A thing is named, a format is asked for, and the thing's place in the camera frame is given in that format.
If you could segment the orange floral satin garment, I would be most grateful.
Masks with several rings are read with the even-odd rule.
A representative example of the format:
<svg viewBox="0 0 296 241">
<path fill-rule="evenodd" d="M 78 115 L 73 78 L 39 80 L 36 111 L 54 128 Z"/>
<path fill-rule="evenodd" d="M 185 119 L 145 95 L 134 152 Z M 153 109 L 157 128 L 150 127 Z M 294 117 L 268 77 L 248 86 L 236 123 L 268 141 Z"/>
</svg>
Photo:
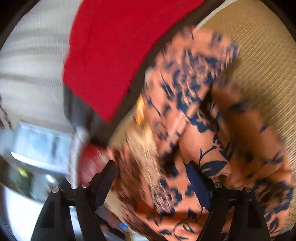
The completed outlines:
<svg viewBox="0 0 296 241">
<path fill-rule="evenodd" d="M 292 172 L 285 148 L 224 75 L 238 56 L 229 38 L 187 27 L 148 69 L 144 115 L 113 156 L 121 217 L 150 240 L 196 240 L 209 214 L 190 162 L 229 189 L 250 187 L 275 237 L 287 221 Z"/>
</svg>

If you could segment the red snack bag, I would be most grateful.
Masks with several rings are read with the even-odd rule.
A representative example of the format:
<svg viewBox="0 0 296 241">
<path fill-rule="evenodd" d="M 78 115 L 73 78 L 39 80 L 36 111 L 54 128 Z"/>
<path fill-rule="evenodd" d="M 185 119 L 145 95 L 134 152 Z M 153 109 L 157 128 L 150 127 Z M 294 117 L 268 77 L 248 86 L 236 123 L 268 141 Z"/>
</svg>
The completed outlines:
<svg viewBox="0 0 296 241">
<path fill-rule="evenodd" d="M 78 185 L 90 182 L 96 173 L 100 173 L 103 170 L 109 160 L 110 154 L 107 148 L 87 145 L 78 160 Z"/>
</svg>

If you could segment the beige dotted curtain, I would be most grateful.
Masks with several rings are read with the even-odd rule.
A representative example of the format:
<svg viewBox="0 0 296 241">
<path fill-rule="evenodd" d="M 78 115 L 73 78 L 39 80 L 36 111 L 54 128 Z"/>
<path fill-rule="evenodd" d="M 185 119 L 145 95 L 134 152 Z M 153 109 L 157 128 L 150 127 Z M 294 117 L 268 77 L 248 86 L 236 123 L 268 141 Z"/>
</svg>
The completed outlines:
<svg viewBox="0 0 296 241">
<path fill-rule="evenodd" d="M 63 66 L 80 1 L 39 1 L 17 17 L 1 48 L 1 127 L 19 122 L 71 132 Z"/>
</svg>

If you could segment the woven tan seat mat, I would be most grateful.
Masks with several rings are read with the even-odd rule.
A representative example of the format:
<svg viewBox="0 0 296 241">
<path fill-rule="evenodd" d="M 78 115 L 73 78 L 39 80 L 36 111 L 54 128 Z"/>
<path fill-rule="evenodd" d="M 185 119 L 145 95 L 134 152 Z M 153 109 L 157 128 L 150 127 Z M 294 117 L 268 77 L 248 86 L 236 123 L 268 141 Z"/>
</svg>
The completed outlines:
<svg viewBox="0 0 296 241">
<path fill-rule="evenodd" d="M 260 1 L 235 1 L 203 27 L 192 28 L 219 33 L 238 45 L 238 56 L 224 75 L 276 133 L 289 163 L 295 157 L 295 41 L 287 29 Z M 120 129 L 125 141 L 144 115 L 139 109 L 143 104 L 141 94 L 135 124 Z"/>
</svg>

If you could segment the red quilted cushion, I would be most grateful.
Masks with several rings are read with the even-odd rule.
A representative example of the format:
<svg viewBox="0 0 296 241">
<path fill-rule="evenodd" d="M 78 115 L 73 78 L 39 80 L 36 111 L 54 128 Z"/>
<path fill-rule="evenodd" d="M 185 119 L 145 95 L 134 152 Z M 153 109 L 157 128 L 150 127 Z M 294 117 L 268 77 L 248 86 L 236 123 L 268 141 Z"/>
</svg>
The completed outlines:
<svg viewBox="0 0 296 241">
<path fill-rule="evenodd" d="M 83 1 L 63 82 L 110 122 L 153 44 L 201 1 Z"/>
</svg>

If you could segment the white window frame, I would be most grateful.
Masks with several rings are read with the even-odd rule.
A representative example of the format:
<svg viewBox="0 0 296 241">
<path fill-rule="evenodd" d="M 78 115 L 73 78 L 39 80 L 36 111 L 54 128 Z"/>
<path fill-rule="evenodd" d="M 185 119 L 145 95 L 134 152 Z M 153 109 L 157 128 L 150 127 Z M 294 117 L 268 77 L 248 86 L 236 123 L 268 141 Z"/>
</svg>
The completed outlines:
<svg viewBox="0 0 296 241">
<path fill-rule="evenodd" d="M 22 163 L 67 175 L 70 145 L 68 133 L 20 121 L 11 154 Z"/>
</svg>

